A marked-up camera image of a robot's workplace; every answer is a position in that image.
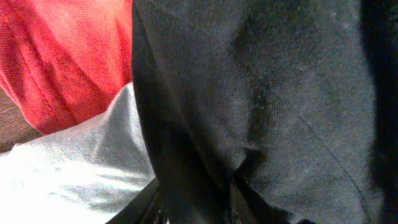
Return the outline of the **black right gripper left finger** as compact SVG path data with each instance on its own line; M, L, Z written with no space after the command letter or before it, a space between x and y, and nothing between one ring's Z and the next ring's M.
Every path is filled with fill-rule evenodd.
M162 223L159 181L155 178L106 224Z

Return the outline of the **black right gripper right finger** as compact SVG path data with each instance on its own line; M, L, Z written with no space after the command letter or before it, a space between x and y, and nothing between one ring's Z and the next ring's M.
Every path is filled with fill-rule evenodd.
M271 207L243 179L231 179L229 220L231 223L247 224L313 224L310 220Z

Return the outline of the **dark green t-shirt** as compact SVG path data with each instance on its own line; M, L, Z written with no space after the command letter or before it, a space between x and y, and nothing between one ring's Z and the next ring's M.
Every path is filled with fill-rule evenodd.
M396 1L135 1L133 83L171 223L243 179L313 223L397 222Z

